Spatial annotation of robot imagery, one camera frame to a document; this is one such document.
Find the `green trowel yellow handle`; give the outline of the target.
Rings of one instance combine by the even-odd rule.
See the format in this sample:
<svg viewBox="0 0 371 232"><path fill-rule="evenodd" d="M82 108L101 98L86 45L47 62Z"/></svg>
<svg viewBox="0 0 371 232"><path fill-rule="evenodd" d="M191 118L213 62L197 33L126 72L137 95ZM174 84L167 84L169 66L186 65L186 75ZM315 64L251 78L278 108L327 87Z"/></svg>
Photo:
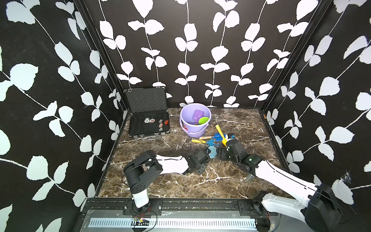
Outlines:
<svg viewBox="0 0 371 232"><path fill-rule="evenodd" d="M209 117L200 118L199 121L198 121L198 125L202 125L202 124L207 123L209 121L209 119L210 119Z"/></svg>

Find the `light blue plastic trowel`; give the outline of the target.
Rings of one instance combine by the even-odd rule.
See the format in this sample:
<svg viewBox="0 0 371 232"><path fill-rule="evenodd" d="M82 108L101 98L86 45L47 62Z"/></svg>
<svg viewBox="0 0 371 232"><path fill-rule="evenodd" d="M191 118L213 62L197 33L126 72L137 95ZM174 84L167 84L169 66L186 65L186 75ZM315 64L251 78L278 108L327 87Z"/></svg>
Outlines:
<svg viewBox="0 0 371 232"><path fill-rule="evenodd" d="M215 146L209 146L207 149L207 154L210 159L214 159L217 156L217 148Z"/></svg>

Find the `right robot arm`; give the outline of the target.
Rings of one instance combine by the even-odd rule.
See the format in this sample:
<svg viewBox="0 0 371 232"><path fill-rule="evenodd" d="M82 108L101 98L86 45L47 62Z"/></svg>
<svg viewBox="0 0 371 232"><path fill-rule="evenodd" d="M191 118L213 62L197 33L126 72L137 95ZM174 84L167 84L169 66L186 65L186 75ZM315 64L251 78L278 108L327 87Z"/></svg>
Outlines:
<svg viewBox="0 0 371 232"><path fill-rule="evenodd" d="M249 175L263 179L280 188L291 198L266 193L263 207L306 223L315 232L333 232L343 215L342 208L331 187L316 185L299 179L274 166L257 154L248 154L236 139L223 139L223 160L231 161Z"/></svg>

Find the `purple scoop pink handle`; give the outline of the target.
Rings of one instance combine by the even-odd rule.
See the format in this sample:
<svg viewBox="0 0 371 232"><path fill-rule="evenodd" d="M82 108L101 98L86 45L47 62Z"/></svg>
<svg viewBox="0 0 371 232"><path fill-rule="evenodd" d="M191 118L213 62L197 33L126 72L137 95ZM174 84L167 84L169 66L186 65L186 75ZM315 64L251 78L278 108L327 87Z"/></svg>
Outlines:
<svg viewBox="0 0 371 232"><path fill-rule="evenodd" d="M200 119L204 117L204 112L202 110L195 110L194 111L194 114L193 114L193 121L194 121L194 124L197 125L199 124L199 121Z"/></svg>

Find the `yellow plastic square shovel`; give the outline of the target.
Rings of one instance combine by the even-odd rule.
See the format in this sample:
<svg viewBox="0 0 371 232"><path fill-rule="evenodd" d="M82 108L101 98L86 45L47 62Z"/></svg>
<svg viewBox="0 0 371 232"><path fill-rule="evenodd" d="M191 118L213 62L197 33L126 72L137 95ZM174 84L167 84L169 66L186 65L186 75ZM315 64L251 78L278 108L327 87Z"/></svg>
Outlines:
<svg viewBox="0 0 371 232"><path fill-rule="evenodd" d="M228 141L228 140L227 140L227 138L225 137L224 133L222 132L220 126L219 126L219 125L216 125L215 127L216 127L218 133L220 134L220 136L221 136L221 138L222 138L222 144L223 144L225 147L227 147L227 141Z"/></svg>

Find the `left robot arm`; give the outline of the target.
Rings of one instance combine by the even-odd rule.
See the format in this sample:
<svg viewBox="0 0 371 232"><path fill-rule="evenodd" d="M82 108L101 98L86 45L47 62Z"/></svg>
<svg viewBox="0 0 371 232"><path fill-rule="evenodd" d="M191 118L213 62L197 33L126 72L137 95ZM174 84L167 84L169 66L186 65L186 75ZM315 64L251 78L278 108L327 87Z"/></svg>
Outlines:
<svg viewBox="0 0 371 232"><path fill-rule="evenodd" d="M137 209L150 207L147 188L164 174L202 174L206 164L211 160L209 150L200 150L195 155L164 157L155 154L153 150L141 153L128 163L124 169L126 184L132 194L134 206Z"/></svg>

